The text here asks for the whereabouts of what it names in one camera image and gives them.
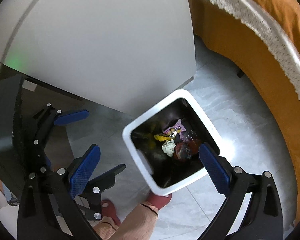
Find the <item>white lace bed sheet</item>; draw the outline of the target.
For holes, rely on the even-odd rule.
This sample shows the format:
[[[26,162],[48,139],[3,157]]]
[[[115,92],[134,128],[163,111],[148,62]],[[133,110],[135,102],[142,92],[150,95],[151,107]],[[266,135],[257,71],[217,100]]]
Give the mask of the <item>white lace bed sheet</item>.
[[[267,46],[300,101],[300,54],[276,20],[253,0],[207,0],[251,29]]]

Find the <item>crushed plastic bottle orange label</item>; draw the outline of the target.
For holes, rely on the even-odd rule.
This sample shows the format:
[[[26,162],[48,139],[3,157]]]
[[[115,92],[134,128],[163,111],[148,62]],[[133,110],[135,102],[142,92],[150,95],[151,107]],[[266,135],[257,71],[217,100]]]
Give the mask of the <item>crushed plastic bottle orange label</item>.
[[[174,157],[177,160],[185,161],[199,152],[200,145],[202,144],[199,139],[192,139],[189,142],[179,142],[174,149]]]

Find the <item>red slipper left foot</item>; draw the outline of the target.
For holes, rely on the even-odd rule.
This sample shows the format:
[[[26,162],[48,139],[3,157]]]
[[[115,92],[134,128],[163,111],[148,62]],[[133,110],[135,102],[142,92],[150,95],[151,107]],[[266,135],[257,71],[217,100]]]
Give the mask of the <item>red slipper left foot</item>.
[[[152,191],[149,192],[146,202],[151,206],[156,207],[158,210],[161,210],[165,207],[172,199],[172,194],[166,196],[159,196],[154,194]]]

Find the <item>orange bed blanket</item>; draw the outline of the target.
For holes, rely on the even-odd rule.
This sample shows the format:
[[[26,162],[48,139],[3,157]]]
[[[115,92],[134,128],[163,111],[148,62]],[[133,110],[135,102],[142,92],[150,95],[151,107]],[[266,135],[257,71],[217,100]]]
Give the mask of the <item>orange bed blanket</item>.
[[[300,54],[300,4],[297,0],[253,0],[279,23]],[[293,163],[296,214],[300,222],[300,101],[264,42],[240,20],[207,0],[189,0],[194,33],[207,48],[227,57],[249,77],[273,114]]]

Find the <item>white bedside cabinet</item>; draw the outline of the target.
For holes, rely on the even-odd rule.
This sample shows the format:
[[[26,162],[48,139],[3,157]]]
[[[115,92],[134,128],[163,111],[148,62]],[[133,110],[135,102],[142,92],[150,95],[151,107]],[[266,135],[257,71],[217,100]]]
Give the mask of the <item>white bedside cabinet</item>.
[[[188,0],[2,0],[0,63],[139,115],[196,72]]]

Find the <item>white square trash bin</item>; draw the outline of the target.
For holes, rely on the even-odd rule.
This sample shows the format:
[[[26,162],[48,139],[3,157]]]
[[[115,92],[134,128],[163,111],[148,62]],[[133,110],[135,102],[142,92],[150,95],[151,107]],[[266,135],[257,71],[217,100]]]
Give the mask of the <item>white square trash bin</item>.
[[[190,92],[179,89],[140,115],[122,132],[136,166],[154,194],[168,195],[207,174],[199,153],[180,161],[179,142],[199,139],[220,154],[221,136]]]

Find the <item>red slipper right foot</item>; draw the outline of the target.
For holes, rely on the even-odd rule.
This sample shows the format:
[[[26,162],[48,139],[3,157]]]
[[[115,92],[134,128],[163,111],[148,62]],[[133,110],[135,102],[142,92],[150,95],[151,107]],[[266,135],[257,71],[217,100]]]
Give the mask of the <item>red slipper right foot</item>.
[[[120,226],[121,221],[117,216],[116,208],[113,202],[109,199],[105,199],[101,202],[101,206],[103,217],[111,218],[116,226]]]

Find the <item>red slipper foot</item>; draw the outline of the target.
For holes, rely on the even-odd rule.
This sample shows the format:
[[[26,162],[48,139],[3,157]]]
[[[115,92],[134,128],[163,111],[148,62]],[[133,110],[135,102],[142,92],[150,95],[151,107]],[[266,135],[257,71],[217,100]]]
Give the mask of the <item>red slipper foot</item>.
[[[166,196],[159,196],[154,194],[152,191],[149,192],[146,202],[151,206],[156,207],[158,210],[161,210],[165,207],[172,199],[172,194]]]
[[[111,218],[116,226],[120,226],[121,221],[117,216],[116,208],[113,202],[109,199],[105,199],[101,202],[101,206],[103,217]]]

